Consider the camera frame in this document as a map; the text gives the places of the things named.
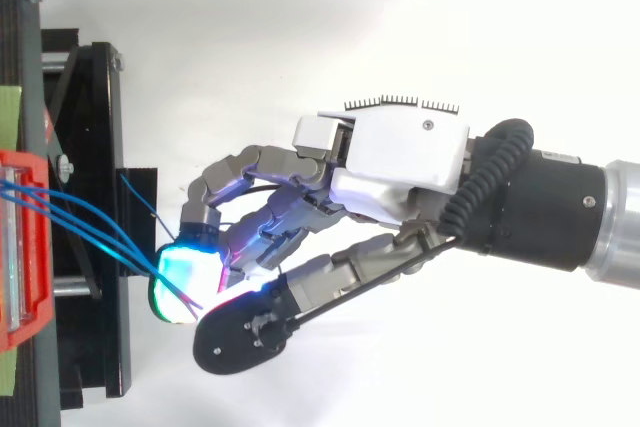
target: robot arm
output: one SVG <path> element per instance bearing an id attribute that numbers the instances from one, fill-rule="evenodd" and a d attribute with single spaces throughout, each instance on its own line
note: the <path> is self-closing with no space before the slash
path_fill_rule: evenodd
<path id="1" fill-rule="evenodd" d="M 273 271 L 309 232 L 345 215 L 397 233 L 316 257 L 213 309 L 196 331 L 198 364 L 218 374 L 258 365 L 303 323 L 452 247 L 566 271 L 583 266 L 596 280 L 640 288 L 640 206 L 627 201 L 640 166 L 600 169 L 531 150 L 522 121 L 470 140 L 455 113 L 412 98 L 350 104 L 303 117 L 297 152 L 252 146 L 208 167 L 189 188 L 178 242 L 221 253 L 223 289 Z M 219 232 L 216 208 L 256 178 L 280 187 Z"/>

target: black metal frame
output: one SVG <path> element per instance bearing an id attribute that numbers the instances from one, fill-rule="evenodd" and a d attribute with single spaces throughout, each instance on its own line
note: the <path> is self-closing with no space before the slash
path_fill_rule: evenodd
<path id="1" fill-rule="evenodd" d="M 68 52 L 64 70 L 43 74 L 43 52 Z M 157 171 L 123 168 L 116 54 L 108 43 L 80 47 L 77 29 L 41 32 L 37 3 L 0 0 L 0 85 L 23 89 L 19 149 L 48 157 L 51 188 L 101 209 L 152 258 L 155 218 L 119 177 L 125 175 L 155 206 Z M 47 111 L 55 127 L 48 143 Z M 67 183 L 57 169 L 63 153 L 75 166 Z M 73 204 L 58 205 L 96 224 L 95 217 Z M 100 227 L 116 236 L 106 225 Z M 61 408 L 82 407 L 82 388 L 104 386 L 107 397 L 121 397 L 131 385 L 128 273 L 56 226 L 52 256 L 54 276 L 84 277 L 90 295 L 56 298 L 55 322 L 19 347 L 14 396 L 0 397 L 2 427 L 56 427 Z"/>
<path id="2" fill-rule="evenodd" d="M 155 205 L 157 172 L 123 168 L 117 51 L 108 43 L 78 46 L 77 30 L 45 30 L 43 52 L 52 50 L 66 51 L 69 57 L 62 72 L 44 74 L 45 97 L 59 140 L 59 146 L 49 144 L 50 175 L 60 189 L 114 219 L 151 258 L 155 219 L 138 210 L 139 203 L 132 201 L 119 176 L 128 177 Z M 66 184 L 54 168 L 62 153 L 75 166 Z M 96 222 L 82 209 L 60 206 Z M 117 237 L 113 229 L 105 231 Z M 122 397 L 131 386 L 127 272 L 118 261 L 64 229 L 54 226 L 52 236 L 55 276 L 82 275 L 90 281 L 92 294 L 56 298 L 61 407 L 82 407 L 84 387 L 104 386 L 107 397 Z"/>
<path id="3" fill-rule="evenodd" d="M 0 85 L 22 87 L 20 150 L 46 157 L 40 13 L 29 0 L 0 0 Z M 56 323 L 18 348 L 13 397 L 0 397 L 3 427 L 60 425 Z"/>

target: glowing object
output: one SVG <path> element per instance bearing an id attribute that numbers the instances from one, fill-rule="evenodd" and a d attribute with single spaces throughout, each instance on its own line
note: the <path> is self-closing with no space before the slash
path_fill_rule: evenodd
<path id="1" fill-rule="evenodd" d="M 198 320 L 217 306 L 246 292 L 259 292 L 265 283 L 278 276 L 277 271 L 257 268 L 245 280 L 218 293 L 225 270 L 220 254 L 201 252 L 184 245 L 172 245 L 162 250 L 158 270 L 178 289 L 202 305 L 202 310 L 196 311 Z M 151 289 L 155 310 L 167 322 L 195 322 L 193 315 L 164 284 L 154 281 Z"/>
<path id="2" fill-rule="evenodd" d="M 201 252 L 186 246 L 171 246 L 162 250 L 158 270 L 178 289 L 203 306 L 206 314 L 215 299 L 223 272 L 220 254 Z M 184 304 L 161 282 L 152 285 L 156 311 L 171 323 L 195 322 Z"/>

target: white background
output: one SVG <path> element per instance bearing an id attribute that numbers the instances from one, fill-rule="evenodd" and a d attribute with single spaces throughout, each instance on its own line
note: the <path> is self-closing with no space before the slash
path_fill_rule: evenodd
<path id="1" fill-rule="evenodd" d="M 248 144 L 286 147 L 300 115 L 382 93 L 459 103 L 472 135 L 522 117 L 538 148 L 640 162 L 639 11 L 639 0 L 46 0 L 42 19 L 124 53 L 125 162 L 159 168 L 159 210 L 176 230 L 206 165 Z M 377 232 L 344 222 L 287 265 Z M 144 282 L 131 290 L 133 387 L 119 400 L 90 393 L 65 427 L 640 424 L 640 292 L 583 272 L 453 252 L 232 377 L 200 371 L 193 328 L 157 321 Z"/>

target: green light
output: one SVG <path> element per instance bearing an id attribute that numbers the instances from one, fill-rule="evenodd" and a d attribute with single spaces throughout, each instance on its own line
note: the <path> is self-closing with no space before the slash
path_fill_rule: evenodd
<path id="1" fill-rule="evenodd" d="M 158 270 L 178 289 L 201 304 L 201 315 L 216 299 L 223 265 L 217 252 L 201 252 L 185 246 L 172 246 L 160 254 Z M 152 286 L 153 302 L 157 312 L 168 322 L 187 324 L 195 322 L 187 308 L 164 284 L 155 281 Z"/>

